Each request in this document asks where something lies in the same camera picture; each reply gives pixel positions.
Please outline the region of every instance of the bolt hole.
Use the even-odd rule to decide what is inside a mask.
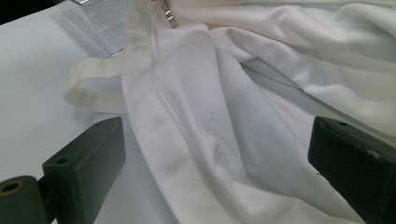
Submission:
[[[8,193],[8,192],[10,192],[10,191],[12,191],[12,190],[17,189],[19,186],[20,186],[20,184],[18,184],[18,183],[11,183],[11,184],[9,184],[9,185],[3,187],[3,188],[1,189],[1,191],[4,192],[4,193]]]
[[[67,163],[67,159],[59,159],[56,161],[56,164],[65,164]]]

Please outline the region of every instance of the white surface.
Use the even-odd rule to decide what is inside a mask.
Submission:
[[[105,56],[63,18],[60,9],[73,6],[63,3],[0,26],[0,181],[41,177],[46,159],[95,122],[117,116],[77,108],[63,97],[71,65]],[[175,223],[129,121],[123,123],[127,162],[95,223]]]

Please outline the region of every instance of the metal clip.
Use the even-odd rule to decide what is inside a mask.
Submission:
[[[171,24],[172,28],[174,28],[174,29],[177,28],[178,24],[171,12],[170,0],[160,0],[160,1],[161,1],[161,5],[163,7],[163,12],[165,13],[166,19],[169,21],[169,24]]]

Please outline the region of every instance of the white fabric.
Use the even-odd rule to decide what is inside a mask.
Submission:
[[[396,135],[393,9],[177,3],[171,29],[159,3],[137,0],[124,56],[76,65],[66,96],[84,77],[123,75],[137,142],[180,223],[362,222],[308,163],[261,77]]]

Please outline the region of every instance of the loop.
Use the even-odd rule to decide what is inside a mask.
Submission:
[[[120,58],[90,58],[76,64],[70,70],[64,87],[64,98],[72,105],[98,112],[127,114],[122,93],[100,92],[80,87],[79,84],[91,78],[112,78],[130,75],[148,67],[148,54]]]

